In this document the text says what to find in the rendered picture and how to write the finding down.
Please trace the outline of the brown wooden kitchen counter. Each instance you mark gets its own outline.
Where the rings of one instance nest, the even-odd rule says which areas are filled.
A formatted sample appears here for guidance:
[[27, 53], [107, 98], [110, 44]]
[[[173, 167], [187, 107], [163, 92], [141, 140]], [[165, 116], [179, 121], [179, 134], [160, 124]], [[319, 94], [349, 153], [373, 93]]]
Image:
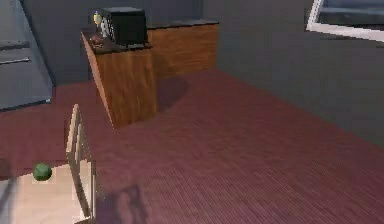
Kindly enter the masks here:
[[148, 28], [149, 42], [123, 47], [84, 30], [81, 37], [94, 82], [113, 127], [147, 120], [158, 112], [157, 80], [200, 72], [216, 65], [219, 23], [207, 19], [177, 21]]

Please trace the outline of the white framed window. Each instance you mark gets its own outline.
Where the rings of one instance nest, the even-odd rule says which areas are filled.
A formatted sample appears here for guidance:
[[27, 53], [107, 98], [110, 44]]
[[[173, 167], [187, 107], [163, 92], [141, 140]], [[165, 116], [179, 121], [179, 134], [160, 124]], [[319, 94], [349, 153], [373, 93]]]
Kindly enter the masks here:
[[384, 43], [384, 0], [313, 0], [306, 30]]

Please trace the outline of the green round fruit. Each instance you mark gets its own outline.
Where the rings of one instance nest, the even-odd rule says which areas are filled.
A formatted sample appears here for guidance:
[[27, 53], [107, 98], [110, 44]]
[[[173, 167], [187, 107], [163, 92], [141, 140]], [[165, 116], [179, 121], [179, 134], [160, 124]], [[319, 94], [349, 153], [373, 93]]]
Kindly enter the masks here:
[[52, 176], [52, 168], [46, 163], [38, 163], [33, 170], [33, 177], [36, 181], [47, 181]]

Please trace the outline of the pale wooden table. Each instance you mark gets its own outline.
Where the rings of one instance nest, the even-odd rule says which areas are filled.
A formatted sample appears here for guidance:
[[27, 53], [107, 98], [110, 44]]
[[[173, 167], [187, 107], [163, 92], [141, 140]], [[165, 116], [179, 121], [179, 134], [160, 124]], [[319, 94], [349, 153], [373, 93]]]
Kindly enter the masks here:
[[0, 181], [0, 224], [76, 224], [84, 220], [68, 165], [47, 181], [26, 174]]

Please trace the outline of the black microwave oven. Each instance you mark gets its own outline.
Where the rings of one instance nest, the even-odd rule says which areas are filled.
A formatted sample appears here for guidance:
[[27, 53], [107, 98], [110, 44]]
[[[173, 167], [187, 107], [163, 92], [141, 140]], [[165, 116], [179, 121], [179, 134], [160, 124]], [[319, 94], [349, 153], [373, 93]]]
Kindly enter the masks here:
[[148, 42], [146, 14], [133, 7], [102, 8], [107, 36], [117, 45], [144, 45]]

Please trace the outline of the yellow and white bottle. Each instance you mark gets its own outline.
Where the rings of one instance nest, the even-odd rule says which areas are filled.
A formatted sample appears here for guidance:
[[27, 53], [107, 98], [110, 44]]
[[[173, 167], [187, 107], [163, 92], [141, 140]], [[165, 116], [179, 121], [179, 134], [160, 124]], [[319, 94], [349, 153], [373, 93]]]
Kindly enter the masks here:
[[102, 19], [102, 16], [98, 12], [95, 12], [93, 14], [93, 21], [94, 21], [94, 23], [96, 25], [97, 31], [98, 32], [102, 32], [102, 22], [103, 22], [103, 19]]

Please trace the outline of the grey fridge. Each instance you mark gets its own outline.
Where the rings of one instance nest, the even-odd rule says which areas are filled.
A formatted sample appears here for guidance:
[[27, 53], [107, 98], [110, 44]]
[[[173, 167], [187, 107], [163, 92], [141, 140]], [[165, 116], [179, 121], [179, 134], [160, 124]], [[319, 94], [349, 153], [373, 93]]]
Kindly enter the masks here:
[[50, 103], [53, 84], [21, 0], [0, 0], [0, 61], [29, 57], [29, 62], [0, 65], [0, 111]]

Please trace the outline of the pale wooden chair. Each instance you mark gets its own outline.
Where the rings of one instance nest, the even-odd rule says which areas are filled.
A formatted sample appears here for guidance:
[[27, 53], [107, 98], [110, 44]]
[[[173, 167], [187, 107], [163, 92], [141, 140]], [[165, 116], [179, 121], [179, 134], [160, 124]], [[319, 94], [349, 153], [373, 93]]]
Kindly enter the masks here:
[[69, 124], [66, 158], [82, 218], [76, 224], [96, 224], [96, 174], [82, 125], [80, 107], [75, 104]]

